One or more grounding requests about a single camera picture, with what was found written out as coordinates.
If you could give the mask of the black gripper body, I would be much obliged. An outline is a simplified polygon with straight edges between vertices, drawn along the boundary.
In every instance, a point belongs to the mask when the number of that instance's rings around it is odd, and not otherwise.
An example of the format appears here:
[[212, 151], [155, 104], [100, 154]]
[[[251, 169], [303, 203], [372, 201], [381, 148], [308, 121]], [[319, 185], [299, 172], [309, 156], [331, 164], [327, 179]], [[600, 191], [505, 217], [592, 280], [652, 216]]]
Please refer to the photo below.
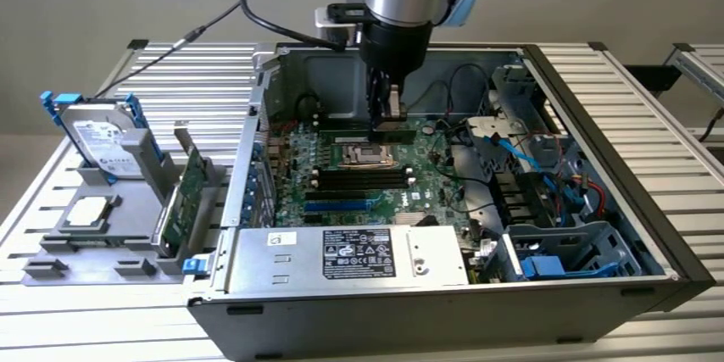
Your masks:
[[383, 22], [361, 26], [360, 54], [367, 67], [403, 83], [425, 59], [435, 26], [431, 22], [403, 27]]

